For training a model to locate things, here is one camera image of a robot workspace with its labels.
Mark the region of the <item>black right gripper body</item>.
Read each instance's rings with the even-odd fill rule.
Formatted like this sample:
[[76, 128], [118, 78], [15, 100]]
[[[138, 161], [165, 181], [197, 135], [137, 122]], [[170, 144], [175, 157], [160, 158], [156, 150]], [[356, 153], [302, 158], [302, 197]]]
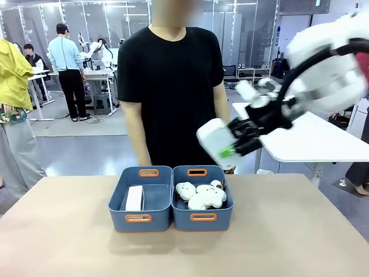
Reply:
[[295, 97], [283, 100], [270, 100], [268, 104], [255, 108], [246, 106], [248, 115], [245, 134], [248, 136], [267, 135], [278, 128], [291, 129], [298, 117], [298, 100]]

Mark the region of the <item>large white cloud plush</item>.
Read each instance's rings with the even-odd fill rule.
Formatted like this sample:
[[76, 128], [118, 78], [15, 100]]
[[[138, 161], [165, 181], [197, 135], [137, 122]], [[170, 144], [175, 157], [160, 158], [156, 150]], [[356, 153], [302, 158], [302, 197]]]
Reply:
[[227, 200], [227, 194], [222, 189], [212, 185], [199, 185], [196, 194], [188, 201], [189, 210], [206, 210], [211, 207], [218, 209]]

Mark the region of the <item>person right forearm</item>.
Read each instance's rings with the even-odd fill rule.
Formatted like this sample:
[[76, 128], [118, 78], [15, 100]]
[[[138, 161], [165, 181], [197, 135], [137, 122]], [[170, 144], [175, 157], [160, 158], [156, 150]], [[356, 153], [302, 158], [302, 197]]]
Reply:
[[146, 146], [145, 130], [141, 117], [141, 103], [120, 101], [122, 110], [125, 112], [127, 135], [137, 161], [139, 158], [149, 157]]

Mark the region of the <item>person left forearm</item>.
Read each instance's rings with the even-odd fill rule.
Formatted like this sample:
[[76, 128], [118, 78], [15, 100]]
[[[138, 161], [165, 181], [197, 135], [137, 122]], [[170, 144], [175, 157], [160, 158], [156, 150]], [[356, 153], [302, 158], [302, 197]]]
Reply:
[[230, 122], [228, 98], [224, 83], [213, 88], [214, 93], [214, 107], [217, 118], [222, 119], [225, 123]]

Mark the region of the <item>white side table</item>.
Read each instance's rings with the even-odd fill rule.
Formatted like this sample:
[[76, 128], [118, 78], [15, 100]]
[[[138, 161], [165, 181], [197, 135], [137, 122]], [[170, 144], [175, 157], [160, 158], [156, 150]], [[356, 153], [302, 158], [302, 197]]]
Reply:
[[274, 160], [312, 163], [316, 186], [328, 163], [369, 162], [369, 144], [311, 112], [296, 119], [292, 129], [279, 128], [259, 140]]

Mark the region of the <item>wooden shoe rack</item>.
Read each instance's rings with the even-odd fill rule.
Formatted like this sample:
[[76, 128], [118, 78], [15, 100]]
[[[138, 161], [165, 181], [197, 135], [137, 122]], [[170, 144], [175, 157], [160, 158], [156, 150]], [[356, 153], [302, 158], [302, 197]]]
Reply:
[[262, 78], [269, 78], [270, 74], [271, 68], [240, 68], [236, 71], [236, 78], [256, 84]]

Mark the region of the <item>black bag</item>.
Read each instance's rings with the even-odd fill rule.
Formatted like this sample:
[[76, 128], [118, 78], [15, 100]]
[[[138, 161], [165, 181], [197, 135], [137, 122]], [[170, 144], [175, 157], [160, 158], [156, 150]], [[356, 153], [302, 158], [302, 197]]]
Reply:
[[289, 71], [290, 67], [286, 58], [276, 58], [272, 61], [271, 76], [277, 79], [284, 79]]

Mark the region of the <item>black office chair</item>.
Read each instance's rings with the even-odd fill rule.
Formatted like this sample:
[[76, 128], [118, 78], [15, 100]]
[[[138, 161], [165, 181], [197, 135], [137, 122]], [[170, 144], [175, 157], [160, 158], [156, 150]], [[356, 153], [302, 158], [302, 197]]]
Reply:
[[224, 65], [224, 85], [226, 88], [235, 89], [239, 79], [237, 78], [236, 65]]

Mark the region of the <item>black trolley cart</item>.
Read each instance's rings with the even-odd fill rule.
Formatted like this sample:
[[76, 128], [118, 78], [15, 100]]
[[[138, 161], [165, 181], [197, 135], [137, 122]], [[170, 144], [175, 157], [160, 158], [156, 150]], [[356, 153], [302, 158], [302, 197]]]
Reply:
[[328, 122], [342, 130], [347, 130], [353, 109], [354, 106], [345, 109], [342, 113], [331, 114], [328, 118]]

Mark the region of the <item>person black t-shirt torso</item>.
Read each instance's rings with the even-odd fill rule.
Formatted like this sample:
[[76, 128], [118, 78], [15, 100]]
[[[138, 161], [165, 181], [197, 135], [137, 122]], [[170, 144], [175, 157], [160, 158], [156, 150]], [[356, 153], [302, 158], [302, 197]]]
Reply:
[[216, 35], [188, 27], [164, 40], [143, 28], [118, 52], [117, 97], [141, 106], [145, 150], [154, 166], [212, 165], [197, 130], [216, 117], [214, 88], [223, 81]]

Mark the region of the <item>white pole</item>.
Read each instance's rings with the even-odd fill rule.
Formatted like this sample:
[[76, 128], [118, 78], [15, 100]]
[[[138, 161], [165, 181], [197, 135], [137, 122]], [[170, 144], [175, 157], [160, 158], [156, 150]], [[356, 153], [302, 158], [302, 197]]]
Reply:
[[350, 132], [351, 132], [351, 129], [352, 129], [353, 123], [354, 123], [355, 118], [356, 118], [356, 115], [357, 115], [358, 108], [359, 108], [359, 104], [358, 104], [358, 103], [354, 104], [354, 106], [353, 106], [353, 110], [352, 110], [352, 112], [351, 112], [351, 116], [350, 116], [350, 119], [349, 119], [349, 124], [348, 124], [348, 127], [347, 127], [347, 129], [346, 129], [346, 131], [347, 131], [348, 133], [350, 133]]

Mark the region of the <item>red garment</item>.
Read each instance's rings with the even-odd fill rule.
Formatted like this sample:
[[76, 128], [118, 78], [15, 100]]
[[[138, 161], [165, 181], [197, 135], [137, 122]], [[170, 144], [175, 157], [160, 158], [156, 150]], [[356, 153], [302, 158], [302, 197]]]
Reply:
[[364, 73], [369, 85], [369, 54], [357, 53], [355, 58], [358, 62], [360, 70]]

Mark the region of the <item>person dark trousers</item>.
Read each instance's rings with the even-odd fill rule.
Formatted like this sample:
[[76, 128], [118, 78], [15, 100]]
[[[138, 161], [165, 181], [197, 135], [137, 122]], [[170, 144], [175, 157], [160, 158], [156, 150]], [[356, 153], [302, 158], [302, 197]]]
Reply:
[[369, 196], [366, 189], [369, 186], [369, 162], [352, 163], [345, 174], [344, 182], [352, 185], [358, 194]]

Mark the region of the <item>grey stool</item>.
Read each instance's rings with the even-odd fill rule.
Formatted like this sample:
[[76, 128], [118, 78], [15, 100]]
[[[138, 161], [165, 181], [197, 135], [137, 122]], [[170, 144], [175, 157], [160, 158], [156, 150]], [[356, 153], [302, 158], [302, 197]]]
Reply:
[[97, 93], [93, 96], [94, 115], [111, 116], [113, 111], [112, 97], [109, 93]]

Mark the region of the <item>white desk with robot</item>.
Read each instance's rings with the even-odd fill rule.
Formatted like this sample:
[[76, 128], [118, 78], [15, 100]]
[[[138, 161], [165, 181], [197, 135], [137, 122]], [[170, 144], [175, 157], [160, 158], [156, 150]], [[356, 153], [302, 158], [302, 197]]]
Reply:
[[93, 104], [93, 96], [97, 93], [109, 93], [112, 97], [113, 111], [112, 115], [117, 111], [119, 106], [117, 100], [117, 86], [116, 86], [116, 69], [100, 69], [100, 70], [84, 70], [86, 77], [86, 84], [91, 93]]

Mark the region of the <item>man in light blue shirt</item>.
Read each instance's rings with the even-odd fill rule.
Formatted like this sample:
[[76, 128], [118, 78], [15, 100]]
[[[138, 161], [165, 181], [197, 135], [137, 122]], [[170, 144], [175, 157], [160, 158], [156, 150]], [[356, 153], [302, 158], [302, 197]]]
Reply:
[[68, 38], [69, 29], [64, 23], [56, 25], [57, 37], [49, 42], [50, 62], [58, 72], [70, 118], [73, 122], [91, 119], [85, 107], [84, 68], [76, 44]]

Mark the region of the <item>white standing desk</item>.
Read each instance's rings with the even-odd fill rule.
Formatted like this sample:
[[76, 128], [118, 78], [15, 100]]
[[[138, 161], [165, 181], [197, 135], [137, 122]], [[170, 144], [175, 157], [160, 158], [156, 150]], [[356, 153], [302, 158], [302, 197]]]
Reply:
[[33, 75], [28, 78], [28, 89], [29, 89], [29, 92], [31, 93], [32, 105], [36, 106], [37, 117], [30, 118], [29, 121], [30, 122], [52, 122], [55, 120], [55, 118], [45, 118], [43, 116], [42, 108], [40, 107], [40, 100], [42, 100], [42, 92], [38, 93], [36, 91], [36, 89], [39, 89], [39, 86], [36, 83], [36, 80], [41, 80], [42, 86], [43, 86], [43, 89], [45, 91], [45, 95], [47, 98], [47, 100], [43, 103], [43, 106], [55, 102], [51, 94], [48, 92], [45, 82], [43, 80], [46, 76], [45, 73], [47, 73], [47, 70], [39, 70], [36, 68], [33, 68], [33, 70], [35, 70]]

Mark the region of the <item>seated person black jacket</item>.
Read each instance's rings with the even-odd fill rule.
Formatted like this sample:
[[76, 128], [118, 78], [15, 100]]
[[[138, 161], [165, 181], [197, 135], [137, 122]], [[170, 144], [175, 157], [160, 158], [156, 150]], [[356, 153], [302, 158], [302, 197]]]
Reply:
[[[43, 61], [42, 57], [34, 52], [33, 45], [27, 43], [23, 46], [23, 49], [25, 51], [25, 58], [31, 64], [32, 67], [41, 67], [42, 66], [43, 70], [48, 70], [48, 67], [47, 67], [46, 63]], [[39, 89], [42, 93], [43, 101], [47, 102], [48, 99], [46, 97], [46, 92], [45, 92], [45, 89], [43, 87], [42, 80], [38, 79], [36, 81], [36, 83], [38, 84]]]

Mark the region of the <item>person floral shirt grey trousers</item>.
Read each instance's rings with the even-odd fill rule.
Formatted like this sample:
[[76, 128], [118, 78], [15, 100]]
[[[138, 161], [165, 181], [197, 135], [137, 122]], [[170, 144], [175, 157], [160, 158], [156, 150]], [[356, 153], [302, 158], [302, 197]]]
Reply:
[[38, 150], [25, 110], [0, 104], [0, 175], [18, 199], [47, 176]]

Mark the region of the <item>yellow jacket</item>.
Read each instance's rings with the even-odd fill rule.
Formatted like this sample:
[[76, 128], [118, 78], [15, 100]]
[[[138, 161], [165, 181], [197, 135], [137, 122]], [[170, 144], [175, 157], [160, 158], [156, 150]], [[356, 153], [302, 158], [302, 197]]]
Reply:
[[19, 49], [0, 39], [0, 104], [33, 110], [28, 93], [28, 78], [33, 69]]

